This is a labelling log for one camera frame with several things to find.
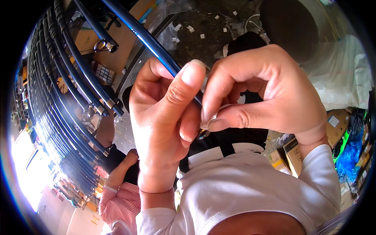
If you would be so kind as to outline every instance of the right hand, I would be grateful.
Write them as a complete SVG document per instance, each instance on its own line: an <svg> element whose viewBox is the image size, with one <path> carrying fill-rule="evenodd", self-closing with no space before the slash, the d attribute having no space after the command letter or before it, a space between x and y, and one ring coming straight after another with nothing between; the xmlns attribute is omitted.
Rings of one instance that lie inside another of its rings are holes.
<svg viewBox="0 0 376 235"><path fill-rule="evenodd" d="M258 92L263 102L236 104L240 92ZM295 134L313 144L325 136L326 111L315 88L298 64L277 45L248 50L217 61L203 96L202 120L209 131L229 127L263 128Z"/></svg>
<svg viewBox="0 0 376 235"><path fill-rule="evenodd" d="M138 153L136 149L131 149L126 157L123 159L123 162L128 166L134 165L138 161Z"/></svg>

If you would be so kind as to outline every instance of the hand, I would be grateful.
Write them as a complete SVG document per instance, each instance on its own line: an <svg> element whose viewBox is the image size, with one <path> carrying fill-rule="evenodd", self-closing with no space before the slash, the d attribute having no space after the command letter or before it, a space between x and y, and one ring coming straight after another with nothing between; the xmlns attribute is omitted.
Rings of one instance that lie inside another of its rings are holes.
<svg viewBox="0 0 376 235"><path fill-rule="evenodd" d="M125 163L127 166L133 166L138 161L138 153L136 149L131 149L127 156L123 159L123 163Z"/></svg>
<svg viewBox="0 0 376 235"><path fill-rule="evenodd" d="M205 78L205 65L193 60L175 78L156 59L138 73L129 97L130 119L140 157L141 190L168 191L179 161L189 150L200 125L192 102Z"/></svg>
<svg viewBox="0 0 376 235"><path fill-rule="evenodd" d="M219 111L223 99L236 103L245 90L258 92L264 101ZM277 45L236 53L214 64L203 96L203 122L217 112L209 131L271 129L293 133L304 145L325 136L326 111L320 97L304 71Z"/></svg>

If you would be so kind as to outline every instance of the white long-sleeve shirt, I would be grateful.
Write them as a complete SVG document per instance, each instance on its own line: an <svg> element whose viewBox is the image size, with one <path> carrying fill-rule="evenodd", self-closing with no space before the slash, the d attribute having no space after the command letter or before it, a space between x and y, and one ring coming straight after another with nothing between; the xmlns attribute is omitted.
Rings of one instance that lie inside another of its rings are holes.
<svg viewBox="0 0 376 235"><path fill-rule="evenodd" d="M254 211L288 214L309 233L339 213L340 184L328 145L305 157L299 178L275 170L267 157L251 150L235 152L185 173L178 184L184 189L179 211L140 212L138 234L206 235L219 222Z"/></svg>

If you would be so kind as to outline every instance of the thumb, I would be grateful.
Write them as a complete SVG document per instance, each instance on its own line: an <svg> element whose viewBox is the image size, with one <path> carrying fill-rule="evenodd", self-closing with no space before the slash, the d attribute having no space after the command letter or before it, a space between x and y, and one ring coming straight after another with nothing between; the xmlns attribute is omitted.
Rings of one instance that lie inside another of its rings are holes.
<svg viewBox="0 0 376 235"><path fill-rule="evenodd" d="M224 130L226 128L263 128L266 129L268 123L271 123L270 110L273 106L268 101L250 104L235 104L221 109L216 119L209 123L210 132Z"/></svg>
<svg viewBox="0 0 376 235"><path fill-rule="evenodd" d="M185 64L160 100L162 120L176 123L180 119L185 108L200 90L205 72L205 64L199 60L194 59Z"/></svg>

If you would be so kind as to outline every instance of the red striped shirt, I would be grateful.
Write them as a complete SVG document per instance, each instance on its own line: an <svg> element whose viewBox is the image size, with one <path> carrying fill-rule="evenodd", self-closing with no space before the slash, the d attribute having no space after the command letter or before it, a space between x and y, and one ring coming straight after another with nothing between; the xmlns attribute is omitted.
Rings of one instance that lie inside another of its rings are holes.
<svg viewBox="0 0 376 235"><path fill-rule="evenodd" d="M103 187L99 202L99 215L109 226L115 220L124 221L137 234L136 215L141 211L139 188L131 183L122 183L117 193Z"/></svg>

